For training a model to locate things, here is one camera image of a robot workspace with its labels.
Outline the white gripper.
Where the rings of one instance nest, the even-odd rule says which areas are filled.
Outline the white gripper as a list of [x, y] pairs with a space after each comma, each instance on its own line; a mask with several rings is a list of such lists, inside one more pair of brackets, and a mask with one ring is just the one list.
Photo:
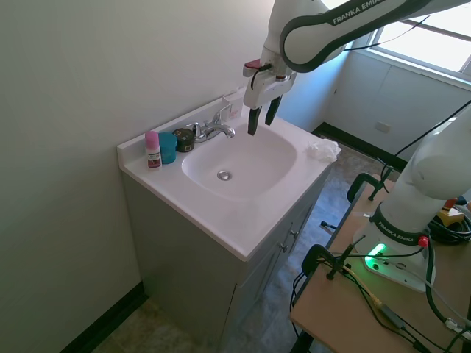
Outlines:
[[265, 125], [270, 126], [275, 119], [280, 106], [282, 95], [291, 90], [297, 73], [293, 72], [285, 78], [279, 78], [269, 70], [257, 72], [250, 80], [244, 94], [244, 104], [250, 108], [248, 129], [249, 135], [254, 136], [258, 128], [258, 118], [261, 107], [270, 103], [265, 117]]

